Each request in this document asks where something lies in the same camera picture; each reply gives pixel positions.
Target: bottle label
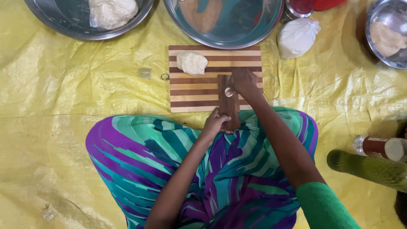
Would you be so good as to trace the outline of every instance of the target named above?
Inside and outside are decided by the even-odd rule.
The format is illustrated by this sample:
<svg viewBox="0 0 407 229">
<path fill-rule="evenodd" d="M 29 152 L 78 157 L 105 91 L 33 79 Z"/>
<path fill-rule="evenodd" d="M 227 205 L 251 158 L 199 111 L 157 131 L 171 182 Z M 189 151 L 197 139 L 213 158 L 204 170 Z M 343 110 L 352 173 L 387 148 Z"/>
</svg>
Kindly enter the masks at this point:
<svg viewBox="0 0 407 229">
<path fill-rule="evenodd" d="M 372 138 L 368 136 L 363 141 L 363 151 L 368 156 L 389 159 L 384 148 L 387 141 L 388 139 Z"/>
</svg>

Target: hand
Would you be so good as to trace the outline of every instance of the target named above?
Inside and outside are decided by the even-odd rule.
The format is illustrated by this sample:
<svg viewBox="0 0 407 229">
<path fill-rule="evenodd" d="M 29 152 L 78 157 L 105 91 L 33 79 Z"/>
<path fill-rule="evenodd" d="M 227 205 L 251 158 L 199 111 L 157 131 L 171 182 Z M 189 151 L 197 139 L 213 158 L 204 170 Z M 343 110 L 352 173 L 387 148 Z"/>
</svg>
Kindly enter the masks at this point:
<svg viewBox="0 0 407 229">
<path fill-rule="evenodd" d="M 246 68 L 234 68 L 232 70 L 232 86 L 225 95 L 232 95 L 234 93 L 240 94 L 244 99 L 256 95 L 259 90 L 257 87 L 257 75 L 247 70 Z"/>
<path fill-rule="evenodd" d="M 223 128 L 223 123 L 230 121 L 232 118 L 227 115 L 222 115 L 219 117 L 219 108 L 215 108 L 212 114 L 206 119 L 204 128 L 198 139 L 206 141 L 209 145 L 212 145 L 213 140 L 219 132 L 225 132 L 227 134 L 232 134 L 233 130 L 225 130 Z"/>
</svg>

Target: red container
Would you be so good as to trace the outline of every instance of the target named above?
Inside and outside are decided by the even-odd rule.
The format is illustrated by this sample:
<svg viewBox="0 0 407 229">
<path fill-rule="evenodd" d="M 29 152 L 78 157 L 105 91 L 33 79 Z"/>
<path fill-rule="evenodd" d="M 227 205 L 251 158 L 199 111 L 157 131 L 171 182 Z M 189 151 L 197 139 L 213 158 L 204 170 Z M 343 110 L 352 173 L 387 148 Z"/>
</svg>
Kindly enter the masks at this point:
<svg viewBox="0 0 407 229">
<path fill-rule="evenodd" d="M 346 2 L 346 0 L 314 0 L 314 10 L 322 11 L 332 9 L 344 2 Z"/>
</svg>

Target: white flour bag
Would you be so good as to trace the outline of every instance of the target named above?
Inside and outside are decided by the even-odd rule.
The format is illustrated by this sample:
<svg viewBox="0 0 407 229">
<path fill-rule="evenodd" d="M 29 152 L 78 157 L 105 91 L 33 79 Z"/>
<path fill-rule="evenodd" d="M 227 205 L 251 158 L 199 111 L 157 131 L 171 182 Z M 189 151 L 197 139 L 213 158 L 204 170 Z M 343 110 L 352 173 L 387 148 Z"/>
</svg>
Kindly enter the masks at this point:
<svg viewBox="0 0 407 229">
<path fill-rule="evenodd" d="M 280 56 L 284 59 L 302 56 L 311 48 L 320 30 L 319 22 L 309 18 L 288 22 L 277 36 Z"/>
</svg>

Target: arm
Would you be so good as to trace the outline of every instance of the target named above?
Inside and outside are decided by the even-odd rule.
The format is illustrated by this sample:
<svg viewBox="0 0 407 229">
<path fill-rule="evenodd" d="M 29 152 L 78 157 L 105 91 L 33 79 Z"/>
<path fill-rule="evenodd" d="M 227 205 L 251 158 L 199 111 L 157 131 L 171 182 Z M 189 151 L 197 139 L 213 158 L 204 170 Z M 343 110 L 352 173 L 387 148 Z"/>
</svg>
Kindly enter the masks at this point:
<svg viewBox="0 0 407 229">
<path fill-rule="evenodd" d="M 234 92 L 252 106 L 291 185 L 298 188 L 312 181 L 325 184 L 304 146 L 257 88 L 257 76 L 247 69 L 235 68 L 232 72 L 231 93 Z"/>
<path fill-rule="evenodd" d="M 205 155 L 206 150 L 212 145 L 213 139 L 219 131 L 223 131 L 222 124 L 231 118 L 223 115 L 218 117 L 219 109 L 216 108 L 207 118 L 205 126 L 197 141 L 182 160 L 181 164 L 164 185 L 156 198 L 145 228 L 172 228 L 178 217 L 182 203 L 185 201 L 192 178 Z"/>
</svg>

